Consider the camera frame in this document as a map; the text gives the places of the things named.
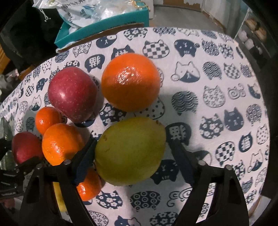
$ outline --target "floor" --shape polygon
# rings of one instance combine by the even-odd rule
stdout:
[[[150,25],[223,32],[221,27],[201,12],[164,6],[154,7],[154,18],[150,20]]]

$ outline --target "cat-patterned tablecloth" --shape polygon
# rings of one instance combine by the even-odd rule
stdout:
[[[159,97],[143,111],[116,109],[101,94],[104,68],[125,53],[145,55],[160,73]],[[257,201],[269,158],[267,111],[256,76],[231,37],[207,30],[134,28],[74,47],[38,66],[3,102],[0,116],[14,120],[15,133],[40,136],[35,115],[51,106],[49,82],[69,66],[87,72],[99,90],[91,119],[73,124],[63,118],[84,139],[90,132],[99,138],[110,125],[137,116],[158,119],[167,133],[165,154],[153,176],[124,187],[106,183],[96,198],[84,202],[97,225],[170,226],[174,222],[192,190],[171,154],[168,144],[175,139],[209,165],[232,165],[248,209]],[[206,218],[214,189],[215,184],[210,184],[198,221]]]

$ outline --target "orange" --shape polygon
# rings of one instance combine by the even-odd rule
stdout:
[[[44,157],[53,166],[61,164],[65,159],[71,159],[83,146],[78,130],[63,123],[49,127],[42,141]]]
[[[101,78],[104,97],[116,108],[136,112],[151,105],[160,89],[159,72],[145,56],[126,53],[115,57]]]
[[[61,122],[61,114],[54,107],[43,107],[36,114],[35,124],[41,135],[44,135],[50,126]]]
[[[82,201],[89,201],[101,191],[101,180],[98,173],[90,168],[85,180],[76,187]]]

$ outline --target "white tablecloth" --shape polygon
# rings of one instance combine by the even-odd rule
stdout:
[[[111,59],[128,52],[147,56],[160,72],[159,98],[142,112],[115,109],[101,95],[104,68]],[[110,125],[128,117],[158,119],[166,127],[167,142],[180,139],[188,151],[210,165],[232,165],[248,209],[257,201],[267,171],[269,124],[256,76],[231,37],[183,28],[136,28],[74,47],[37,67],[3,102],[0,116],[15,120],[15,133],[31,131],[40,136],[34,126],[35,114],[51,106],[49,82],[67,66],[87,72],[99,88],[95,115],[75,125],[85,141],[91,131],[99,138]],[[125,187],[106,183],[85,204],[101,226],[169,226],[191,189],[167,144],[151,178]],[[211,184],[198,221],[206,218],[213,193]]]

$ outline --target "small orange fruit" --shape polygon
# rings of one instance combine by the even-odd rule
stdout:
[[[76,187],[82,201],[89,201],[101,191],[101,180],[98,173],[89,168],[85,180]]]
[[[53,166],[71,159],[84,147],[84,142],[74,126],[57,123],[44,133],[42,150],[46,160]]]
[[[147,108],[158,97],[159,72],[145,56],[126,53],[115,57],[101,78],[104,97],[116,108],[135,112]]]
[[[43,107],[36,114],[35,124],[41,135],[44,135],[50,126],[61,122],[61,114],[54,107]]]

